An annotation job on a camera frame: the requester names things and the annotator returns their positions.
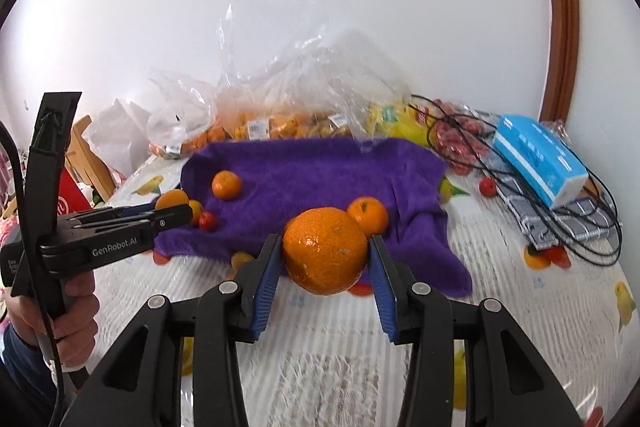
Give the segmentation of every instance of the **red box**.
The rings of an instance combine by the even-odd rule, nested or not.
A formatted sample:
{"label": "red box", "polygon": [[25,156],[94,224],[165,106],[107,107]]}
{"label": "red box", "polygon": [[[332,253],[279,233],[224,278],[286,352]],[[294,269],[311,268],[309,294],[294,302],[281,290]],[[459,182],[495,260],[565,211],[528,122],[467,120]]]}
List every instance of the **red box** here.
{"label": "red box", "polygon": [[58,215],[72,214],[83,210],[91,210],[91,205],[76,185],[76,182],[73,181],[71,174],[66,168],[63,168],[58,190]]}

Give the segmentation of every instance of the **sleeve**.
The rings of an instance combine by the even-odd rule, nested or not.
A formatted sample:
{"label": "sleeve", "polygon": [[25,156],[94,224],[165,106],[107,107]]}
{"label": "sleeve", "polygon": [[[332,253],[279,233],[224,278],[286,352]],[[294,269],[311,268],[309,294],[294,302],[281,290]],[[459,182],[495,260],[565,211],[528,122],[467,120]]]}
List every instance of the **sleeve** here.
{"label": "sleeve", "polygon": [[53,413],[56,386],[51,380],[51,372],[44,363],[42,353],[37,347],[25,343],[9,325],[4,332],[2,357],[7,371],[23,396],[46,425]]}

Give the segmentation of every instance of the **black cable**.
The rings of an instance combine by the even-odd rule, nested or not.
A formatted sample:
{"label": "black cable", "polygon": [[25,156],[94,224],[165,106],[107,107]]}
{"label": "black cable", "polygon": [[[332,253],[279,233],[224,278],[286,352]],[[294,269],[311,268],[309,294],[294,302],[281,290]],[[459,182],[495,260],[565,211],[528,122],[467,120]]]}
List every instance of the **black cable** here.
{"label": "black cable", "polygon": [[[468,118],[468,119],[472,119],[472,120],[478,120],[480,121],[483,125],[491,127],[494,131],[492,131],[492,133],[486,134],[486,137],[489,137],[491,134],[493,134],[493,132],[495,132],[496,126],[487,122],[486,120],[483,120],[482,118],[478,118],[474,115],[469,115],[469,114],[465,114],[465,113],[453,113],[453,114],[447,114],[446,111],[444,111],[444,109],[442,108],[442,106],[436,102],[434,102],[433,100],[430,100],[428,98],[425,98],[423,96],[419,96],[419,95],[412,95],[412,98],[420,98],[422,100],[426,100],[428,103],[430,103],[433,107],[436,107],[437,110],[439,110],[440,114],[442,116],[435,116],[434,114],[429,114],[424,112],[423,110],[421,110],[419,107],[410,104],[409,107],[411,107],[413,110],[416,110],[417,112],[425,115],[425,117],[431,118],[433,119],[433,121],[427,125],[427,142],[428,145],[431,147],[431,149],[433,150],[433,152],[440,156],[441,158],[443,158],[444,160],[446,160],[449,164],[458,164],[458,165],[462,165],[468,168],[472,168],[472,169],[479,169],[484,171],[489,177],[491,177],[492,179],[494,179],[494,181],[500,185],[501,187],[504,187],[506,189],[508,189],[509,191],[513,192],[513,189],[505,184],[500,177],[498,176],[499,174],[502,175],[508,175],[511,176],[512,178],[514,178],[517,182],[518,185],[520,186],[521,189],[521,196],[524,197],[527,201],[529,201],[529,203],[531,204],[531,207],[533,208],[534,212],[538,215],[538,217],[543,221],[543,223],[545,223],[547,229],[549,230],[549,232],[554,236],[554,238],[558,241],[559,245],[567,248],[568,250],[570,250],[572,253],[576,254],[579,258],[581,258],[582,260],[586,261],[587,263],[593,264],[595,266],[612,266],[613,264],[615,264],[619,258],[620,258],[620,253],[622,251],[622,227],[620,226],[620,221],[618,220],[618,206],[615,202],[615,199],[613,198],[613,195],[611,194],[610,190],[608,189],[608,187],[602,182],[602,180],[600,178],[598,178],[596,176],[596,174],[594,174],[594,172],[592,172],[591,170],[589,170],[587,167],[587,172],[590,176],[590,180],[593,183],[593,185],[596,187],[600,187],[602,188],[602,190],[604,190],[609,198],[609,200],[611,201],[611,204],[613,206],[613,209],[610,208],[609,204],[607,204],[605,201],[602,200],[600,194],[595,194],[593,191],[591,191],[590,189],[586,188],[586,192],[587,194],[590,196],[590,198],[593,198],[593,206],[594,209],[589,212],[588,214],[579,214],[577,212],[572,211],[570,208],[567,207],[563,207],[562,209],[558,209],[558,210],[554,210],[551,211],[548,209],[548,207],[546,206],[545,203],[543,203],[543,201],[540,199],[539,195],[537,195],[535,193],[535,191],[532,189],[532,187],[530,187],[529,183],[526,181],[526,179],[524,179],[524,177],[517,172],[516,170],[514,171],[499,171],[498,169],[493,169],[493,168],[489,168],[484,161],[482,160],[482,158],[480,157],[480,155],[476,152],[476,150],[473,148],[469,137],[467,137],[467,134],[470,134],[472,136],[472,139],[478,140],[479,142],[481,142],[482,144],[484,144],[484,146],[486,146],[489,150],[491,150],[492,152],[494,152],[495,154],[497,154],[504,162],[505,164],[509,164],[509,162],[502,156],[502,154],[495,150],[494,147],[492,147],[492,145],[488,144],[483,136],[476,136],[474,134],[469,133],[468,131],[466,131],[461,125],[460,122],[458,122],[458,120],[456,119],[456,117],[464,117],[464,118]],[[446,123],[450,128],[455,129],[456,131],[458,131],[458,133],[460,134],[460,136],[462,136],[463,142],[465,144],[465,146],[467,147],[467,149],[469,151],[471,151],[473,153],[473,155],[476,158],[476,162],[475,164],[472,163],[468,163],[468,162],[462,162],[456,158],[452,158],[449,155],[444,154],[443,152],[439,151],[436,147],[436,144],[432,143],[431,140],[431,136],[432,133],[431,131],[434,129],[434,126],[439,122],[442,121],[444,123]],[[594,213],[596,213],[596,211],[601,211],[603,214],[606,214],[606,216],[609,218],[611,225],[609,225],[608,227],[603,227],[602,225],[600,225],[599,223],[596,223],[594,221],[592,221],[590,219],[590,216],[592,216]],[[560,220],[558,218],[558,216],[570,216],[570,217],[575,217],[577,219],[581,219],[586,223],[590,223],[591,225],[595,226],[595,227],[599,227],[599,228],[604,228],[604,229],[616,229],[616,236],[618,239],[618,245],[616,248],[613,249],[613,251],[609,252],[609,253],[603,253],[600,251],[596,251],[591,249],[590,247],[588,247],[587,245],[585,245],[584,241],[577,241],[577,240],[571,240],[568,241],[568,236],[569,236],[569,231],[567,230],[566,226],[564,225],[564,223],[562,222],[562,220]],[[560,230],[561,232],[564,232],[564,235],[561,235],[561,233],[558,233],[558,230],[556,230],[556,228],[558,230]],[[593,259],[589,259],[588,257],[585,257],[582,253],[578,252],[577,250],[575,250],[575,248],[572,247],[572,245],[579,245],[582,249],[584,249],[585,251],[593,254],[594,256],[596,256],[597,258],[604,258],[607,259],[606,261],[603,261],[602,263],[600,262],[596,262]]]}
{"label": "black cable", "polygon": [[63,404],[64,404],[64,381],[62,373],[62,364],[60,363],[60,354],[58,353],[58,345],[56,339],[53,336],[53,330],[51,323],[49,322],[49,315],[47,314],[47,307],[44,301],[44,297],[36,283],[37,277],[34,276],[37,269],[42,269],[40,266],[40,259],[38,259],[35,252],[35,245],[31,242],[31,232],[29,230],[29,224],[27,219],[26,200],[24,199],[24,186],[22,184],[22,170],[20,168],[20,156],[15,146],[14,140],[11,138],[11,134],[7,131],[6,127],[0,122],[0,144],[4,147],[7,156],[9,156],[9,163],[14,172],[14,185],[15,185],[15,200],[17,202],[18,216],[22,216],[23,219],[19,219],[20,233],[22,234],[22,245],[24,246],[24,255],[27,261],[27,269],[29,277],[31,279],[31,286],[33,287],[33,293],[40,309],[40,315],[42,316],[42,322],[49,339],[51,352],[53,354],[53,363],[56,374],[56,402],[53,408],[53,414],[49,421],[49,427],[58,427],[62,420]]}

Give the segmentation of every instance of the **bag of oranges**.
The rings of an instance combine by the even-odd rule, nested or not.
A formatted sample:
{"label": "bag of oranges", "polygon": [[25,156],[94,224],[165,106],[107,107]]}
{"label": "bag of oranges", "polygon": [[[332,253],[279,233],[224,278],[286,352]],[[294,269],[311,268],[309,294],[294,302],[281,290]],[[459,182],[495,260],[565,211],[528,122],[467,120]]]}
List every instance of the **bag of oranges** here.
{"label": "bag of oranges", "polygon": [[165,103],[146,122],[152,154],[163,158],[189,156],[211,142],[227,139],[216,118],[215,88],[185,74],[155,71],[149,80]]}
{"label": "bag of oranges", "polygon": [[399,68],[356,32],[322,46],[325,29],[314,0],[232,0],[216,104],[233,140],[388,136],[371,132],[370,108],[407,98]]}

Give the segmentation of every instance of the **screw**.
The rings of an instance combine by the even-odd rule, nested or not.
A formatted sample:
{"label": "screw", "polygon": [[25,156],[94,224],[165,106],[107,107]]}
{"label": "screw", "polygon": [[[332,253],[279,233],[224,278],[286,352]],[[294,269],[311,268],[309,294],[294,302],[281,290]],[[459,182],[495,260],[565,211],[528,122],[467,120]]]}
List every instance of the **screw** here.
{"label": "screw", "polygon": [[495,299],[487,299],[486,301],[484,301],[484,307],[487,309],[487,311],[497,313],[502,309],[502,304],[500,304],[500,301],[497,301]]}
{"label": "screw", "polygon": [[411,289],[416,295],[429,295],[431,293],[431,286],[426,282],[414,282]]}
{"label": "screw", "polygon": [[146,302],[146,304],[152,310],[155,310],[156,308],[161,308],[162,306],[164,306],[164,302],[165,301],[166,301],[166,299],[164,297],[162,297],[161,295],[154,295],[153,297],[149,298],[149,300]]}
{"label": "screw", "polygon": [[220,293],[223,293],[225,295],[229,293],[235,293],[237,289],[238,283],[233,281],[225,281],[223,283],[220,283],[220,286],[218,286],[218,290],[220,291]]}

